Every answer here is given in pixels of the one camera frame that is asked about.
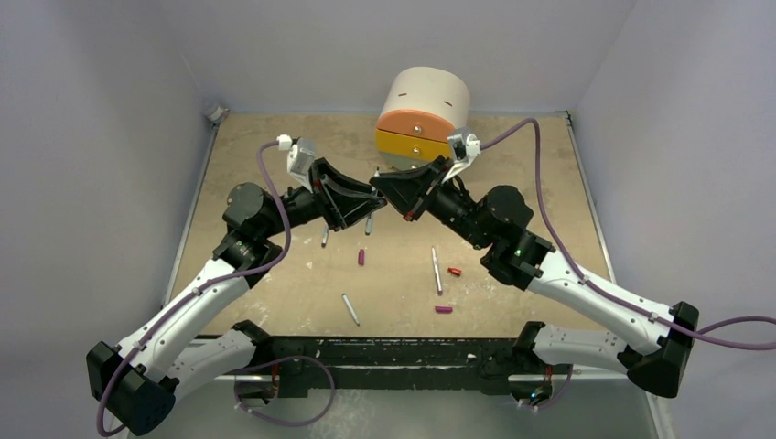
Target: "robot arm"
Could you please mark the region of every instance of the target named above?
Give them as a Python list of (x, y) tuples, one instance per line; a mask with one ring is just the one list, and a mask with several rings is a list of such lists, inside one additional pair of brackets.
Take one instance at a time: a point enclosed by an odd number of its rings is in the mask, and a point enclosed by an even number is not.
[[(302, 184), (281, 197), (292, 228), (323, 217), (331, 230), (343, 230), (385, 206), (385, 200), (372, 193), (372, 186), (343, 176), (326, 159), (315, 159), (312, 142), (287, 136), (278, 140), (281, 149), (289, 152), (289, 174)], [(221, 374), (248, 366), (257, 350), (254, 338), (235, 328), (184, 353), (213, 317), (250, 291), (266, 272), (200, 286), (266, 265), (282, 251), (268, 240), (283, 232), (269, 193), (243, 183), (231, 191), (227, 205), (226, 235), (191, 283), (117, 346), (100, 342), (87, 355), (95, 399), (102, 399), (108, 382), (118, 374), (106, 407), (133, 434), (153, 430), (176, 399)], [(122, 363), (125, 367), (118, 370)]]
[(645, 317), (591, 290), (549, 241), (527, 230), (534, 213), (515, 187), (494, 187), (475, 201), (459, 177), (448, 177), (464, 162), (463, 154), (455, 154), (456, 145), (463, 151), (471, 138), (450, 139), (450, 144), (455, 159), (440, 156), (421, 168), (382, 173), (370, 183), (405, 220), (418, 220), (428, 212), (475, 250), (488, 249), (480, 263), (502, 284), (549, 297), (608, 329), (580, 331), (529, 322), (518, 343), (524, 355), (550, 365), (582, 364), (626, 373), (649, 392), (676, 396), (692, 339), (654, 320), (659, 316), (695, 329), (697, 310), (685, 303), (655, 303), (583, 269), (595, 284), (652, 314)]

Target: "table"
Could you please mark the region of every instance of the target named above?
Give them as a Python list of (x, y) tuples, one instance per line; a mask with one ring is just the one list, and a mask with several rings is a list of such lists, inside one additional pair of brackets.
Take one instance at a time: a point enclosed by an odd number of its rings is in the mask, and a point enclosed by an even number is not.
[[(474, 115), (469, 126), (483, 141), (522, 119), (521, 116)], [(264, 186), (255, 163), (258, 147), (279, 134), (305, 136), (316, 142), (340, 172), (367, 181), (375, 167), (386, 166), (374, 147), (376, 114), (233, 114), (220, 127), (199, 193), (173, 296), (211, 257), (225, 232), (221, 214), (232, 188), (253, 181)], [(539, 118), (542, 129), (543, 191), (551, 221), (575, 259), (607, 276), (606, 259), (577, 163), (566, 118)], [(298, 186), (286, 173), (285, 153), (264, 154), (278, 187)], [(479, 199), (499, 184), (516, 186), (535, 216), (530, 230), (549, 239), (536, 205), (534, 133), (523, 128), (483, 153), (464, 171), (467, 189)], [(372, 337), (516, 337), (529, 320), (563, 327), (598, 328), (571, 309), (536, 294), (493, 280), (480, 266), (484, 251), (475, 251), (430, 214), (405, 222), (390, 206), (379, 210), (371, 236), (364, 223), (331, 233), (320, 246), (323, 219), (292, 230), (291, 250), (253, 290), (225, 308), (205, 328), (218, 335), (233, 323), (251, 319), (274, 335)], [(283, 244), (283, 236), (273, 241)], [(436, 246), (444, 295), (437, 296), (431, 264)], [(366, 251), (364, 266), (357, 264)], [(463, 271), (460, 278), (445, 273)], [(357, 327), (341, 299), (347, 293), (358, 313)], [(435, 305), (450, 305), (438, 315)]]

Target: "gray floor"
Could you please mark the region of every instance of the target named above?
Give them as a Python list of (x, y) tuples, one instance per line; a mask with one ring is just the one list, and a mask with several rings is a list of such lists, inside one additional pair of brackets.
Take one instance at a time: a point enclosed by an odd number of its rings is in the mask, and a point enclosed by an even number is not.
[[(325, 391), (285, 399), (263, 409), (289, 420), (314, 415)], [(647, 396), (626, 380), (572, 381), (563, 400), (533, 415), (511, 399), (477, 391), (338, 391), (329, 413), (304, 428), (285, 428), (234, 410), (232, 386), (214, 381), (178, 404), (157, 438), (565, 438), (653, 439)]]

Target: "tabletop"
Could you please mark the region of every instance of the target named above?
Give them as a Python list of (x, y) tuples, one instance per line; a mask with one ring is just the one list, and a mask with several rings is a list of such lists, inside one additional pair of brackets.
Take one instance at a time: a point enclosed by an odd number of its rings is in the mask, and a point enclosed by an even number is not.
[[(519, 122), (520, 116), (473, 115), (469, 126), (488, 141)], [(201, 270), (226, 231), (221, 214), (232, 188), (252, 181), (264, 186), (255, 162), (258, 147), (279, 134), (305, 136), (319, 157), (341, 173), (366, 182), (387, 164), (374, 146), (377, 114), (233, 114), (220, 127), (181, 254), (173, 296)], [(538, 119), (542, 130), (542, 188), (550, 220), (578, 263), (608, 277), (604, 253), (587, 203), (585, 187), (566, 120)], [(550, 239), (538, 213), (534, 185), (534, 133), (526, 126), (484, 152), (460, 176), (474, 199), (496, 185), (517, 187), (535, 213), (529, 230)], [(264, 153), (270, 178), (279, 188), (298, 186), (286, 173), (285, 153)], [(226, 307), (205, 328), (219, 335), (250, 319), (274, 335), (370, 337), (516, 337), (523, 324), (541, 320), (562, 327), (598, 328), (564, 305), (499, 284), (480, 266), (475, 251), (431, 215), (405, 222), (390, 206), (329, 235), (321, 248), (323, 219), (292, 229), (290, 252), (254, 288)], [(284, 236), (272, 241), (283, 245)], [(431, 262), (436, 247), (444, 294), (438, 296)], [(365, 264), (357, 264), (359, 249)], [(462, 271), (460, 277), (448, 267)], [(350, 317), (346, 293), (361, 321)], [(435, 305), (452, 306), (436, 314)]]

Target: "wall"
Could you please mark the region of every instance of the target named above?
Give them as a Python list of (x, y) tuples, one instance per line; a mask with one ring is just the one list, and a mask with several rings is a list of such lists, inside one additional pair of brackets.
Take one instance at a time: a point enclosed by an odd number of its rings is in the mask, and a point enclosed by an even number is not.
[[(696, 305), (702, 325), (776, 316), (774, 21), (770, 0), (640, 0), (577, 109), (618, 280)], [(718, 335), (774, 339), (760, 324)], [(776, 355), (695, 346), (681, 437), (773, 437)]]
[(85, 356), (158, 310), (207, 143), (153, 1), (0, 2), (0, 429), (94, 437)]
[(194, 75), (238, 111), (376, 111), (450, 70), (477, 111), (573, 108), (635, 0), (162, 0)]

